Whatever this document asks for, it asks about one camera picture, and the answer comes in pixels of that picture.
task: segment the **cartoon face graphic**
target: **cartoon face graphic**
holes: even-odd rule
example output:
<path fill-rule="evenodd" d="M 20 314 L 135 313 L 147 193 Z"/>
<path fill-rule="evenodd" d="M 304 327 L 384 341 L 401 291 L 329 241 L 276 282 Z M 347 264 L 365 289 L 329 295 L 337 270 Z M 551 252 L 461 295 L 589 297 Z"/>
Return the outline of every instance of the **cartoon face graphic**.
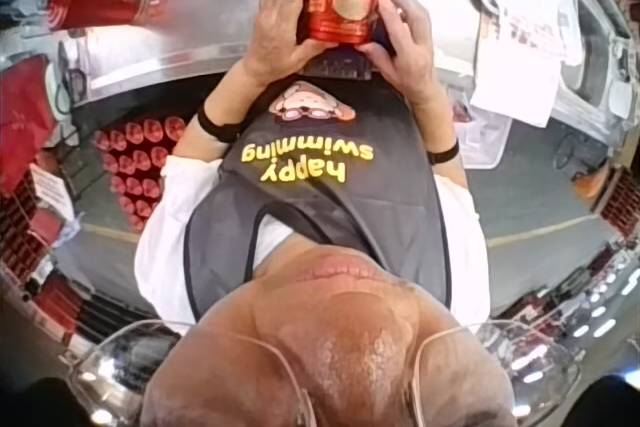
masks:
<path fill-rule="evenodd" d="M 356 112 L 351 107 L 306 82 L 296 82 L 289 87 L 271 104 L 269 111 L 287 122 L 302 117 L 345 122 L 356 118 Z"/>

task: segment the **white shirt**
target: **white shirt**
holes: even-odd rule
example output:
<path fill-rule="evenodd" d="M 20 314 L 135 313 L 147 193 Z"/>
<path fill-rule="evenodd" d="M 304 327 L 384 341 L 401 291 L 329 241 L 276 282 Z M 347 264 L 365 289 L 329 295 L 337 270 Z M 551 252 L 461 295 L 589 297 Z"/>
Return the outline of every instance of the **white shirt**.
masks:
<path fill-rule="evenodd" d="M 135 257 L 141 294 L 169 321 L 195 323 L 184 278 L 184 236 L 191 214 L 218 182 L 221 160 L 205 163 L 169 156 L 165 191 L 142 233 Z M 435 176 L 449 242 L 451 312 L 462 325 L 489 317 L 489 266 L 484 234 L 470 192 Z M 260 224 L 255 265 L 293 231 L 267 216 Z"/>

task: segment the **black wristband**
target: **black wristband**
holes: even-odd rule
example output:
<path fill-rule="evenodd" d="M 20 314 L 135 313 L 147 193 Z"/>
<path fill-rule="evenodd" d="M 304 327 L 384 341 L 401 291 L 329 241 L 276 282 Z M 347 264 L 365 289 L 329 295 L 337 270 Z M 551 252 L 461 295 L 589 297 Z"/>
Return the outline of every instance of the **black wristband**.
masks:
<path fill-rule="evenodd" d="M 431 165 L 438 165 L 455 159 L 459 153 L 460 142 L 458 141 L 458 139 L 456 139 L 456 145 L 454 145 L 451 149 L 447 150 L 446 152 L 439 152 L 437 154 L 434 154 L 433 152 L 427 152 L 427 158 L 429 159 L 429 163 Z"/>
<path fill-rule="evenodd" d="M 235 142 L 244 129 L 243 123 L 224 124 L 223 126 L 214 124 L 209 117 L 207 117 L 204 105 L 198 109 L 198 123 L 200 127 L 202 127 L 202 130 L 224 144 L 232 144 Z"/>

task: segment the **black apron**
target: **black apron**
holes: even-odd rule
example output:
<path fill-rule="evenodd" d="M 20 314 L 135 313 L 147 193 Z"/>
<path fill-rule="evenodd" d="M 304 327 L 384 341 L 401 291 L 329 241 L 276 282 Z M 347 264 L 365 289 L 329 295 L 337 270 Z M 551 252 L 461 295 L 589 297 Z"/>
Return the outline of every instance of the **black apron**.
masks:
<path fill-rule="evenodd" d="M 325 111 L 341 108 L 324 118 L 317 96 L 295 92 L 300 84 L 273 86 L 187 225 L 185 280 L 196 320 L 251 280 L 267 214 L 318 243 L 368 254 L 450 307 L 442 209 L 411 112 L 381 80 L 312 84 L 335 96 L 325 96 Z M 274 90 L 281 95 L 271 102 Z M 313 98 L 301 103 L 300 96 Z"/>

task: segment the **yellow floor line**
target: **yellow floor line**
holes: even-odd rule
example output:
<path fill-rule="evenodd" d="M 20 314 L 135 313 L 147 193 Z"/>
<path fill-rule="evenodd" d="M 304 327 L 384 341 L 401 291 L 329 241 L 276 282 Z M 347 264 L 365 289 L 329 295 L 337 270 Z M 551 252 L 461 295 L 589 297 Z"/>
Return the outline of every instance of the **yellow floor line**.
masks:
<path fill-rule="evenodd" d="M 519 234 L 511 234 L 511 235 L 505 235 L 503 237 L 496 237 L 494 239 L 487 240 L 487 246 L 490 249 L 493 249 L 496 247 L 502 247 L 504 245 L 512 244 L 514 242 L 530 240 L 535 237 L 540 237 L 543 235 L 558 232 L 560 230 L 568 229 L 569 227 L 573 227 L 574 225 L 578 225 L 583 222 L 587 222 L 589 220 L 594 220 L 597 218 L 598 218 L 597 215 L 593 215 L 593 214 L 585 215 L 584 217 L 578 217 L 576 219 L 571 219 L 566 222 L 561 222 L 555 225 L 549 225 L 547 227 L 541 227 L 539 229 L 529 230 L 527 232 L 521 232 Z M 103 237 L 108 237 L 110 239 L 130 242 L 132 244 L 137 244 L 138 241 L 140 240 L 139 234 L 134 234 L 132 232 L 124 232 L 118 229 L 111 229 L 109 227 L 102 227 L 100 225 L 82 224 L 82 230 L 84 230 L 85 232 L 91 232 L 93 234 L 101 235 Z"/>
<path fill-rule="evenodd" d="M 111 229 L 109 227 L 102 227 L 101 225 L 82 224 L 82 230 L 85 232 L 91 232 L 93 234 L 101 235 L 102 237 L 108 237 L 110 239 L 123 240 L 132 244 L 137 244 L 140 240 L 139 234 L 133 232 L 125 232 L 123 230 Z"/>
<path fill-rule="evenodd" d="M 512 234 L 512 235 L 505 235 L 504 237 L 496 237 L 495 239 L 487 240 L 487 246 L 490 249 L 493 249 L 495 247 L 501 247 L 503 245 L 512 244 L 514 242 L 521 242 L 523 240 L 533 239 L 535 237 L 540 237 L 542 235 L 547 235 L 554 232 L 558 232 L 560 230 L 568 229 L 569 227 L 573 227 L 574 225 L 578 225 L 578 224 L 581 224 L 582 222 L 587 222 L 589 220 L 594 220 L 597 218 L 598 218 L 597 215 L 590 214 L 590 215 L 585 215 L 584 217 L 571 219 L 566 222 L 561 222 L 559 224 L 542 227 L 540 229 L 529 230 L 528 232 L 522 232 L 520 234 Z"/>

